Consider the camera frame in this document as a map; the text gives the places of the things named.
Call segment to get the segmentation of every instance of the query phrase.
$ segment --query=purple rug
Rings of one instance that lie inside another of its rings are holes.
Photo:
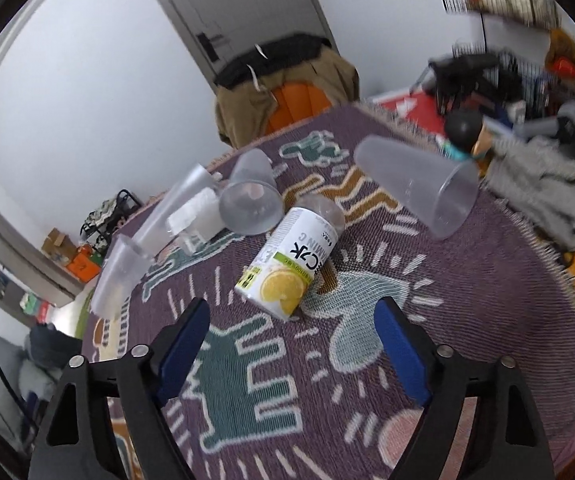
[[[353,105],[260,144],[286,206],[322,193],[345,210],[349,225],[293,322],[233,294],[266,237],[229,232],[192,258],[168,248],[113,323],[90,321],[84,348],[97,360],[150,342],[192,297],[209,302],[206,344],[181,396],[165,408],[199,480],[388,478],[420,411],[373,326],[382,296],[466,357],[512,355],[553,457],[575,434],[575,300],[565,277],[484,191],[455,235],[432,238],[354,166],[354,148],[367,134],[436,149],[407,124]],[[227,176],[235,158],[218,171]],[[123,232],[136,232],[149,211]],[[118,403],[112,409],[120,416]],[[467,431],[459,436],[467,441]]]

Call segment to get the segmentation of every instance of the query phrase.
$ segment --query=orange box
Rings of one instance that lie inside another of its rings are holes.
[[[85,251],[79,251],[67,266],[67,270],[83,283],[88,283],[99,274],[100,267],[87,257]]]

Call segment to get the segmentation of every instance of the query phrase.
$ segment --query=door handle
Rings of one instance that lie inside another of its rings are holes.
[[[205,32],[201,32],[200,34],[196,35],[196,39],[200,43],[201,47],[203,47],[203,50],[207,55],[207,59],[209,59],[212,63],[216,63],[219,59],[221,59],[218,57],[218,54],[216,54],[216,49],[214,48],[212,42],[222,40],[222,37],[222,34],[217,34],[216,36],[208,38],[205,35]]]

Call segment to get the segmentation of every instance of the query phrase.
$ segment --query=floor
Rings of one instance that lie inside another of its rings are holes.
[[[90,293],[90,290],[96,286],[97,278],[90,281],[83,291],[76,296],[76,299],[71,303],[62,306],[61,308],[54,308],[47,316],[46,322],[53,323],[57,330],[74,336],[76,332],[76,324],[78,323],[78,318],[80,317],[80,312],[85,304],[85,300]]]

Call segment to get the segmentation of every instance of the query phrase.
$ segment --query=gray cloth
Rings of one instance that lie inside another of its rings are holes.
[[[485,177],[490,190],[564,250],[575,251],[575,160],[544,137],[527,144],[495,138],[492,148],[495,157]]]
[[[25,358],[25,351],[21,347],[0,336],[0,368],[17,395],[20,395],[18,376]],[[0,434],[13,440],[20,435],[22,423],[21,411],[0,380]]]

